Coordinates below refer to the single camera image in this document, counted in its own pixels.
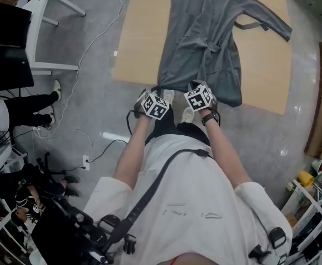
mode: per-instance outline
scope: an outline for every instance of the tiled floor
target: tiled floor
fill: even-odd
[[[86,17],[79,17],[63,6],[50,2],[45,15],[58,20],[59,26],[42,25],[38,60],[77,65],[85,48],[117,17],[120,7],[119,0],[70,1],[85,9]],[[42,156],[49,151],[53,169],[73,169],[82,166],[82,155],[87,151],[93,159],[110,143],[110,140],[102,137],[104,132],[128,136],[125,117],[144,86],[110,80],[114,50],[118,48],[129,0],[122,1],[124,5],[120,18],[96,40],[82,60],[78,84],[53,139],[47,141],[32,134],[17,139],[20,146],[29,152],[31,160],[34,155]],[[238,151],[246,170],[253,180],[266,187],[277,205],[282,203],[287,182],[307,163],[303,149],[318,93],[317,50],[318,42],[322,41],[322,23],[292,0],[287,0],[287,4],[293,28],[293,60],[285,115],[248,105],[219,107],[223,130]],[[76,73],[37,76],[35,86],[29,90],[31,93],[50,92],[54,79],[62,84],[62,101],[54,104],[59,120],[76,82]],[[184,107],[184,101],[177,95],[175,112],[178,113],[178,119]],[[93,148],[90,140],[81,132],[74,131],[76,129],[92,139]],[[28,128],[17,129],[17,133],[24,131],[28,131]],[[51,132],[44,130],[41,134]],[[81,178],[81,183],[76,186],[81,197],[73,199],[72,204],[82,208],[98,179],[113,174],[123,147],[124,144],[115,143],[103,157],[91,164],[90,171],[78,169],[73,172]]]

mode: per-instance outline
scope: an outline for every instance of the white cable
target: white cable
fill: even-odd
[[[87,150],[87,152],[86,152],[86,155],[87,155],[87,153],[93,148],[93,141],[92,141],[92,139],[85,132],[83,132],[82,130],[76,129],[76,130],[71,130],[71,131],[79,131],[79,132],[81,132],[82,134],[84,134],[85,136],[88,137],[89,141],[91,142],[91,148]]]
[[[107,31],[108,31],[108,29],[112,26],[112,24],[114,24],[118,19],[119,19],[119,17],[120,17],[120,12],[122,11],[122,7],[123,7],[123,3],[122,3],[122,0],[119,0],[119,2],[120,2],[120,8],[119,8],[119,11],[118,11],[118,16],[107,26],[107,28],[106,28],[106,30],[104,31],[104,32],[102,32],[102,33],[100,33],[100,34],[98,34],[97,36],[96,36],[96,38],[94,38],[93,39],[93,41],[90,43],[90,45],[88,45],[87,46],[87,48],[85,49],[85,51],[83,52],[83,54],[82,54],[82,57],[81,57],[81,59],[80,59],[80,61],[79,61],[79,63],[78,63],[78,69],[77,69],[77,72],[76,72],[76,83],[75,83],[75,85],[72,87],[72,91],[71,91],[71,94],[70,94],[70,96],[68,97],[68,99],[67,99],[67,101],[66,101],[66,105],[65,105],[65,108],[63,109],[63,111],[62,111],[62,115],[61,115],[61,119],[59,120],[59,122],[57,123],[57,126],[56,126],[56,128],[52,131],[52,133],[50,134],[50,135],[48,135],[48,136],[43,136],[43,137],[41,137],[41,136],[38,136],[39,138],[41,138],[41,139],[46,139],[46,138],[48,138],[49,136],[51,136],[51,135],[53,135],[54,133],[55,133],[55,131],[59,128],[59,126],[60,126],[60,123],[61,123],[61,121],[63,120],[63,118],[64,118],[64,112],[66,111],[66,109],[67,109],[67,105],[68,105],[68,101],[70,100],[70,98],[72,97],[72,95],[73,95],[73,91],[74,91],[74,89],[75,89],[75,87],[77,86],[77,83],[78,83],[78,73],[79,73],[79,71],[80,71],[80,67],[81,67],[81,62],[82,62],[82,59],[83,59],[83,57],[84,57],[84,55],[86,54],[86,52],[87,52],[87,50],[92,46],[92,44],[101,36],[101,35],[103,35],[103,34],[105,34]]]

